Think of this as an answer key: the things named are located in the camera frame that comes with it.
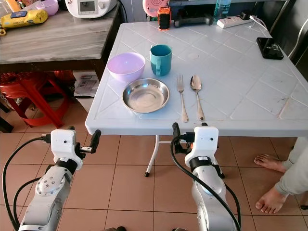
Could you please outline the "black smartphone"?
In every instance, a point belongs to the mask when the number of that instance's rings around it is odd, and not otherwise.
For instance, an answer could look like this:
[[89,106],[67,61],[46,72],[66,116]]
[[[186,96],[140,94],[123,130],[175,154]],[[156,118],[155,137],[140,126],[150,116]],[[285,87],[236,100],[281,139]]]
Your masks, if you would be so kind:
[[260,53],[264,59],[282,60],[283,52],[273,38],[256,38]]

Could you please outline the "stainless steel spoon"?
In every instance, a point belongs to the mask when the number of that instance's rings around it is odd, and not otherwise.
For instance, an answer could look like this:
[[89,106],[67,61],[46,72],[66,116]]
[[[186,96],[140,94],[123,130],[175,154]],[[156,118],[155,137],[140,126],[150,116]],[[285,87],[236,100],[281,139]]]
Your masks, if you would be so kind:
[[203,113],[202,104],[200,101],[199,92],[202,89],[202,80],[198,75],[192,75],[191,77],[191,88],[196,94],[196,103],[197,103],[197,117],[199,120],[205,120],[205,114]]

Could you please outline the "red plastic stool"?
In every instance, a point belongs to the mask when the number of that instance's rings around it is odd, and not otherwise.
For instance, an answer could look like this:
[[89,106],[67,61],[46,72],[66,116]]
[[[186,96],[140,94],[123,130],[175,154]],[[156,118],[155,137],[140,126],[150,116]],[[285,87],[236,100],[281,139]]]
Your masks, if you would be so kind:
[[[60,129],[64,125],[62,118],[70,107],[70,97],[46,73],[3,73],[0,75],[0,92],[29,127],[53,124]],[[64,101],[59,108],[53,109],[44,99],[45,95],[51,94],[62,95]],[[35,105],[44,117],[27,117],[25,110],[30,105]]]

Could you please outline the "teal plastic mug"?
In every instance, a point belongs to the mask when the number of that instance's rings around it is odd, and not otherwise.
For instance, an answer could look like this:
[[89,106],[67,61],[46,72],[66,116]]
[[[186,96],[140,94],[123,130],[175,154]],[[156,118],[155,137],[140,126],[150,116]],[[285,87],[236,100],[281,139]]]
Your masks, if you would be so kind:
[[171,72],[172,48],[167,45],[154,45],[150,48],[151,68],[157,77],[166,76]]

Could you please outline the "white plastic folding table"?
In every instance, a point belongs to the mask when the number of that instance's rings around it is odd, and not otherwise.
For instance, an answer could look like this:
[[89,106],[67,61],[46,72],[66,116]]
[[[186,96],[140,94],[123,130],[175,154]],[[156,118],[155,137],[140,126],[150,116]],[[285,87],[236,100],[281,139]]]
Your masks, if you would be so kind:
[[192,25],[160,31],[156,22],[123,23],[110,55],[137,52],[149,57],[154,45],[172,48],[172,70],[161,77],[170,91],[166,106],[151,114],[137,114],[122,101],[126,83],[106,69],[84,122],[88,132],[126,136],[169,136],[180,121],[178,75],[183,75],[189,121],[183,131],[201,124],[197,117],[192,75],[202,80],[199,92],[205,123],[220,136],[308,137],[308,81],[288,57],[264,59],[256,42],[269,37],[259,26],[222,29]]

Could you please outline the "purple plastic bowl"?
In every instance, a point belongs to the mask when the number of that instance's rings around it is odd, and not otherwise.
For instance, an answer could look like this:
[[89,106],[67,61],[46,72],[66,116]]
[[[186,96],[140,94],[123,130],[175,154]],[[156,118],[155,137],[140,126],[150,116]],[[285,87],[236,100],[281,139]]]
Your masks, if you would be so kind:
[[146,59],[140,53],[125,52],[110,58],[106,68],[114,79],[130,83],[141,78],[145,64]]

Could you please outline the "person's bare foot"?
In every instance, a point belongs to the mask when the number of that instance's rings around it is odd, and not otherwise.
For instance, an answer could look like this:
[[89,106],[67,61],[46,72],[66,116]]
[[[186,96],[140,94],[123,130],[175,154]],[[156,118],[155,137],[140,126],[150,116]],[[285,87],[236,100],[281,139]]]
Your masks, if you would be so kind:
[[279,191],[276,187],[272,187],[256,202],[255,208],[262,213],[275,214],[283,207],[290,194]]
[[286,172],[286,167],[283,165],[283,161],[272,157],[268,154],[260,154],[255,157],[254,163],[256,165],[259,165],[260,167],[265,167],[268,169],[271,169],[273,171],[278,171],[278,172]]

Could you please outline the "small pink bowl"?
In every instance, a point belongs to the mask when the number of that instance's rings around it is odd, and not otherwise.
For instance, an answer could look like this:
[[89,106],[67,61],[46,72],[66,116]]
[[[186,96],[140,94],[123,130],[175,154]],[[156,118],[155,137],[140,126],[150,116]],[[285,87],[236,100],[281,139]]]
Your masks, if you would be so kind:
[[46,11],[48,16],[53,16],[59,11],[58,0],[40,0],[35,3],[35,7]]

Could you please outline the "pink round appliance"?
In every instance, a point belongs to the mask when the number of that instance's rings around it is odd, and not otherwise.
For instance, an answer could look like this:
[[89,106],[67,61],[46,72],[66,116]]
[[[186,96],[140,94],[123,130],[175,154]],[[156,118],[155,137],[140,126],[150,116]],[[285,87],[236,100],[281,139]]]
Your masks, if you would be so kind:
[[142,6],[149,17],[158,17],[161,7],[167,7],[169,0],[142,0]]

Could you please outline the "white kitchen appliance with display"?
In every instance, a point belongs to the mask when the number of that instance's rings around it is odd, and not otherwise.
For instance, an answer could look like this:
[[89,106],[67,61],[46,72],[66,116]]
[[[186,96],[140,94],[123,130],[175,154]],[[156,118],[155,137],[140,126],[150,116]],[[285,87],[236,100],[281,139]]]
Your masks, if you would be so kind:
[[98,18],[117,6],[117,0],[64,0],[66,7],[75,18]]

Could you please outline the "yellow kitchen package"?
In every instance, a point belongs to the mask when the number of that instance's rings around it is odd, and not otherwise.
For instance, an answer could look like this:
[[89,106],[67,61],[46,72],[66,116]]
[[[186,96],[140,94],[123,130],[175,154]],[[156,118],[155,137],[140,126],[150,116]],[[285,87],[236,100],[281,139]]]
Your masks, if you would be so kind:
[[28,25],[43,24],[48,19],[44,9],[10,13],[0,18],[2,28],[20,28]]

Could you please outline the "clear blue water bottle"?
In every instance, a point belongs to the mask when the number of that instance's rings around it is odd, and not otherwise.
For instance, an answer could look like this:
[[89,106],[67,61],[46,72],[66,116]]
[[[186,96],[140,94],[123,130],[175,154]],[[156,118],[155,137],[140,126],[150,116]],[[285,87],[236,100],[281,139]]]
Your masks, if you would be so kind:
[[231,0],[217,0],[214,8],[214,20],[218,21],[222,18],[227,17],[229,8],[231,6]]

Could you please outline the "person's grey trouser leg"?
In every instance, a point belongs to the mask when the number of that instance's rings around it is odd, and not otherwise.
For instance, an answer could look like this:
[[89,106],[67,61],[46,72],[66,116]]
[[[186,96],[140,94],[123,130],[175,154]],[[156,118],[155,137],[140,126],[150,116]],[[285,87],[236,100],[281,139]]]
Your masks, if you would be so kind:
[[298,137],[287,160],[283,162],[284,175],[275,183],[281,194],[308,192],[308,137]]

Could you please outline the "stainless steel plate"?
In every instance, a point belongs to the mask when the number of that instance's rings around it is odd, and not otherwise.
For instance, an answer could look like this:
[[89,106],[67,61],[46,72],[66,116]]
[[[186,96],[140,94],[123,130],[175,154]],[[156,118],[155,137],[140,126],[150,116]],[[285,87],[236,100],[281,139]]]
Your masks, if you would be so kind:
[[122,93],[125,106],[138,114],[149,114],[163,108],[169,100],[167,85],[154,78],[137,79],[130,82]]

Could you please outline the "grey wooden side table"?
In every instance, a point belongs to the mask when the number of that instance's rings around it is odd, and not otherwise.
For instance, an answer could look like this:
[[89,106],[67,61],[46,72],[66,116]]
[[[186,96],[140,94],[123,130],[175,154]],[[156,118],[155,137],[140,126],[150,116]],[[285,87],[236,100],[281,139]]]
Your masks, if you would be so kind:
[[101,77],[122,22],[119,4],[99,18],[61,11],[42,24],[7,29],[0,38],[0,72],[94,70]]

